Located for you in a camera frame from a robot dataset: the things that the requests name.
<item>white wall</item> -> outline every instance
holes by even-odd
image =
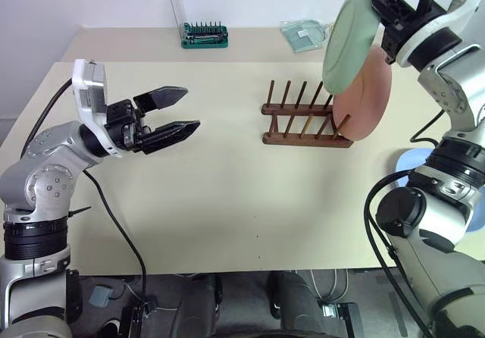
[[[81,26],[173,27],[170,0],[0,0],[0,142]],[[418,0],[407,0],[416,5]],[[447,5],[450,0],[439,0]],[[189,20],[275,27],[280,20],[335,20],[343,0],[184,0]]]

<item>table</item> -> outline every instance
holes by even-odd
[[[350,149],[325,149],[261,141],[270,124],[260,112],[269,81],[276,80],[278,100],[285,81],[293,80],[289,99],[294,101],[297,84],[307,80],[308,100],[321,78],[321,63],[105,66],[108,103],[162,85],[186,86],[184,99],[153,111],[147,123],[202,122],[194,135],[169,149],[106,158],[92,169],[150,274],[378,266],[364,230],[365,196],[411,147],[410,135],[438,112],[415,70],[393,68],[390,103],[374,133]],[[71,68],[71,63],[56,63],[48,72],[0,148],[0,172],[17,160],[35,119]],[[66,92],[45,127],[76,118],[73,97]],[[301,126],[294,124],[296,130]],[[439,138],[448,127],[444,117],[428,135]],[[87,205],[92,208],[69,222],[72,268],[83,274],[138,274],[135,257],[81,175],[71,208]],[[458,250],[484,259],[484,237],[483,230],[468,234]]]

